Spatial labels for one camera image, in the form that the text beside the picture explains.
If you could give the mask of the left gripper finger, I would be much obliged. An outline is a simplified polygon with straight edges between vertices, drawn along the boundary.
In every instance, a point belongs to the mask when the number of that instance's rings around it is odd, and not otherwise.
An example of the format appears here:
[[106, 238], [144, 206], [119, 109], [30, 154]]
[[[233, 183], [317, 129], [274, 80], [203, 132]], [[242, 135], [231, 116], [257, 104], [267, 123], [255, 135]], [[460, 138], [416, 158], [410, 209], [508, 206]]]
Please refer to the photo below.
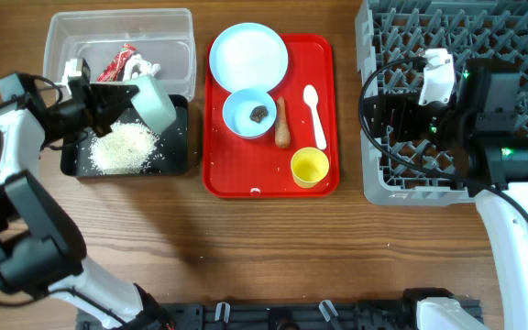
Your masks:
[[139, 88], [130, 84], [93, 83], [91, 90], [97, 112], [104, 115], [121, 115], [133, 106], [132, 99], [139, 93]]
[[121, 111], [103, 110], [93, 115], [91, 128], [99, 138], [112, 132], [111, 125], [121, 116]]

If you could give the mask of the orange carrot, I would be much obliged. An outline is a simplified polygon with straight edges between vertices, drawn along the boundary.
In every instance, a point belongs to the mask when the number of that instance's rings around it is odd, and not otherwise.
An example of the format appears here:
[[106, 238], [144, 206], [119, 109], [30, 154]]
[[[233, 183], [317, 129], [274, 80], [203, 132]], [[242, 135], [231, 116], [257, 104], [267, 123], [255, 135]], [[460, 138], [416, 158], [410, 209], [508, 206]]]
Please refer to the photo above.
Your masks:
[[286, 104], [283, 97], [277, 102], [277, 117], [275, 122], [275, 144], [278, 148], [286, 149], [291, 144], [291, 135], [286, 117]]

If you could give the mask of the white rice pile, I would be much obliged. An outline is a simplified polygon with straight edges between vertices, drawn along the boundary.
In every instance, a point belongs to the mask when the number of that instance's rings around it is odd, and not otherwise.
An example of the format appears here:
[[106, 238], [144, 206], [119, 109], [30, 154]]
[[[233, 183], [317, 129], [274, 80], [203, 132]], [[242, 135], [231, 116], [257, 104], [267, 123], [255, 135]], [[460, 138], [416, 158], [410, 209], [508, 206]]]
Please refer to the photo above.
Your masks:
[[147, 126], [116, 122], [112, 132], [94, 137], [89, 147], [93, 168], [104, 175], [130, 174], [143, 171], [156, 151], [159, 136]]

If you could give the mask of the yellow plastic cup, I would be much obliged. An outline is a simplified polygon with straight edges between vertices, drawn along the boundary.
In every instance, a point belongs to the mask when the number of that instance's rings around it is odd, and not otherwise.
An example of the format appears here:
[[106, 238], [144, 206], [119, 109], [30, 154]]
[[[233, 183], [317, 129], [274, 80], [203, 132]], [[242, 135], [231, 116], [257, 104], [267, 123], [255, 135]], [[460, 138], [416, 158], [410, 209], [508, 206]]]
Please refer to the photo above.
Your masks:
[[295, 183], [305, 189], [313, 188], [329, 172], [329, 158], [313, 147], [297, 150], [291, 158], [291, 174]]

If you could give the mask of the red snack wrapper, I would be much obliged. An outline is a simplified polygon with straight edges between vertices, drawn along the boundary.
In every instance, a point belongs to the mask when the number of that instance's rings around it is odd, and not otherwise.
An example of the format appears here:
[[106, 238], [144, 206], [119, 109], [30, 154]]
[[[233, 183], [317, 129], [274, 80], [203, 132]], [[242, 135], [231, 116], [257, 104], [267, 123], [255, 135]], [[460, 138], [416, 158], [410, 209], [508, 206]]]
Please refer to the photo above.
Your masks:
[[125, 68], [127, 61], [136, 53], [137, 48], [125, 43], [121, 50], [113, 57], [104, 71], [97, 77], [98, 83], [116, 82], [120, 72]]

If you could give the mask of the white tissue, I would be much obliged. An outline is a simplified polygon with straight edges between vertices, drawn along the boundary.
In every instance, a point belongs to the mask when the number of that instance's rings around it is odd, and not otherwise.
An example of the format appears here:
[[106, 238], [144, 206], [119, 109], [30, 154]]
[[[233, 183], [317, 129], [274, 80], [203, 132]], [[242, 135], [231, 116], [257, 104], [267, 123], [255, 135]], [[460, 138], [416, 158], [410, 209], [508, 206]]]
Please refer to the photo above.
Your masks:
[[128, 81], [145, 75], [155, 76], [160, 69], [161, 67], [158, 63], [151, 63], [144, 60], [140, 54], [136, 54], [127, 60], [122, 80]]

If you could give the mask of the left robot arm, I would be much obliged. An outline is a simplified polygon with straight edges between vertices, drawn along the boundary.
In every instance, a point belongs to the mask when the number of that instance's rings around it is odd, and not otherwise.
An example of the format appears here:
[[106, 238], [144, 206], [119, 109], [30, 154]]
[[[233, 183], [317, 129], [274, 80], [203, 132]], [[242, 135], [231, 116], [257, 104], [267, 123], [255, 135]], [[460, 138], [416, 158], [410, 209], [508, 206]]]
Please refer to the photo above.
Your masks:
[[172, 329], [169, 313], [147, 292], [93, 261], [68, 214], [39, 182], [40, 152], [78, 134], [109, 134], [127, 110], [146, 114], [167, 101], [151, 82], [92, 83], [84, 72], [46, 104], [37, 75], [0, 79], [0, 307], [47, 298], [69, 303], [106, 329]]

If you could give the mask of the dark dried mushroom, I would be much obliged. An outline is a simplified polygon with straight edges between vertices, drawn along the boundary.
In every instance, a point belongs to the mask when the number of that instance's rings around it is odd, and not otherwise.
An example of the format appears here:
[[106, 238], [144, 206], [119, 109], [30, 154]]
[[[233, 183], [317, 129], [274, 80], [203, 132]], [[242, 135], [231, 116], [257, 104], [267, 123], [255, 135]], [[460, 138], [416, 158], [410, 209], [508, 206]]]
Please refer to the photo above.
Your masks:
[[268, 115], [268, 108], [265, 105], [258, 105], [252, 109], [249, 119], [253, 122], [260, 123]]

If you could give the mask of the green bowl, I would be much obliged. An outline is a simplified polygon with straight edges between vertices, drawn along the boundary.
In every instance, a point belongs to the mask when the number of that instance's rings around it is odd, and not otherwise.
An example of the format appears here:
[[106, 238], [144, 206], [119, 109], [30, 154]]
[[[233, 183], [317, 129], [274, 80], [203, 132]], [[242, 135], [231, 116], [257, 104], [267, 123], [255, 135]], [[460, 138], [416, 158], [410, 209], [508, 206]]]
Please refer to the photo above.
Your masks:
[[176, 120], [176, 109], [166, 90], [151, 75], [139, 76], [124, 82], [136, 86], [138, 93], [131, 103], [142, 121], [157, 135], [160, 135]]

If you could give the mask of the light blue bowl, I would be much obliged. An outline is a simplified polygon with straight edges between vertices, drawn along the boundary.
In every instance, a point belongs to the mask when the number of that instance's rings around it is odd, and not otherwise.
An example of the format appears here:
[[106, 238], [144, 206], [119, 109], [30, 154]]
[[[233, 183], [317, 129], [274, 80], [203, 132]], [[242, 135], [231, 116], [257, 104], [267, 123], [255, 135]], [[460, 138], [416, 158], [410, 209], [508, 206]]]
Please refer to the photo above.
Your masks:
[[[265, 105], [269, 111], [269, 115], [260, 123], [249, 119], [252, 109], [258, 105]], [[224, 101], [222, 115], [231, 132], [241, 138], [255, 139], [262, 137], [273, 127], [277, 106], [268, 93], [249, 88], [231, 93]]]

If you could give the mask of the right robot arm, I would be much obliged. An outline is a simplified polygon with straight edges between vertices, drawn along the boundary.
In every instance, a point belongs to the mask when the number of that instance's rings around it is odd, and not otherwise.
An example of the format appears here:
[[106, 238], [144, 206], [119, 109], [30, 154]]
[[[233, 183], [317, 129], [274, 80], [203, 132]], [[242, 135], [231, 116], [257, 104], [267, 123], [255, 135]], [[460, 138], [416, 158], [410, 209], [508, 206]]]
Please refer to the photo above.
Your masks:
[[470, 59], [456, 74], [444, 49], [409, 59], [423, 73], [418, 93], [361, 93], [358, 119], [368, 141], [393, 133], [452, 153], [448, 180], [464, 186], [487, 230], [504, 325], [528, 329], [528, 137], [516, 134], [519, 69]]

